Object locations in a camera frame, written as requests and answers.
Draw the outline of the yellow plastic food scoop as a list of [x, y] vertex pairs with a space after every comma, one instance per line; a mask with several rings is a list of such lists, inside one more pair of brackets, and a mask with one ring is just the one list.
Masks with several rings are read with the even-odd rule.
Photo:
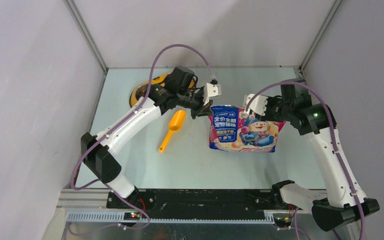
[[185, 121], [186, 118], [186, 111], [185, 110], [178, 110], [173, 117], [171, 118], [170, 122], [168, 123], [168, 131], [167, 134], [165, 135], [162, 143], [160, 144], [158, 151], [160, 153], [163, 153], [169, 144], [172, 136], [174, 133], [178, 132]]

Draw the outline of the colourful cat food bag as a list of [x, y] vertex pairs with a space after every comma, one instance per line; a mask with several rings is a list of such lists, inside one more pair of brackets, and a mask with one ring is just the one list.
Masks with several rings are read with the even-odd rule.
[[209, 147], [225, 152], [273, 153], [285, 122], [264, 121], [231, 105], [211, 107]]

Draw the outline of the yellow double pet bowl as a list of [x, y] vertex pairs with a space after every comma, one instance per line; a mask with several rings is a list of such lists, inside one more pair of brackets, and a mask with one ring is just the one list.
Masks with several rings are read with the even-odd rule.
[[[152, 79], [151, 83], [152, 84], [159, 84], [161, 86], [165, 86], [165, 80], [166, 80], [166, 77], [167, 75], [171, 74], [171, 72], [167, 72], [167, 73], [164, 73], [160, 76], [157, 76], [155, 78]], [[198, 77], [197, 76], [194, 76], [189, 84], [189, 87], [188, 89], [189, 90], [192, 90], [194, 88], [196, 88], [197, 86], [197, 83], [198, 83]], [[139, 101], [139, 99], [141, 97], [144, 97], [145, 94], [146, 94], [146, 91], [147, 91], [147, 86], [148, 86], [148, 81], [147, 82], [144, 82], [144, 83], [141, 83], [140, 85], [138, 85], [137, 87], [135, 87], [133, 89], [133, 91], [131, 92], [130, 94], [130, 97], [129, 97], [129, 106], [132, 108], [134, 105], [137, 104], [137, 102]]]

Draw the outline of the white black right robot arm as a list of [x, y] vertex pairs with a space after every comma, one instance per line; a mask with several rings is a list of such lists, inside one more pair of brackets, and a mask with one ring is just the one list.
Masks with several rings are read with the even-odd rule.
[[317, 162], [325, 184], [325, 193], [299, 186], [292, 180], [274, 185], [271, 204], [284, 209], [289, 204], [308, 211], [323, 231], [360, 223], [360, 237], [364, 238], [366, 218], [379, 211], [376, 199], [367, 197], [357, 182], [345, 157], [334, 115], [325, 101], [317, 104], [312, 97], [318, 94], [303, 79], [278, 83], [280, 96], [266, 96], [264, 90], [244, 99], [247, 111], [261, 120], [286, 121], [307, 142]]

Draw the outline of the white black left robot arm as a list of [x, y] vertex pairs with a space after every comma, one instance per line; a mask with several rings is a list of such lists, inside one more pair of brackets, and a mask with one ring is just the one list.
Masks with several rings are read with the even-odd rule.
[[114, 156], [146, 125], [176, 107], [189, 109], [193, 119], [210, 116], [213, 98], [221, 93], [218, 82], [215, 77], [201, 87], [196, 86], [197, 82], [198, 77], [191, 69], [177, 66], [139, 86], [133, 96], [142, 95], [115, 123], [96, 135], [87, 132], [81, 137], [81, 163], [118, 194], [118, 201], [125, 208], [136, 206], [137, 187], [122, 173], [122, 166]]

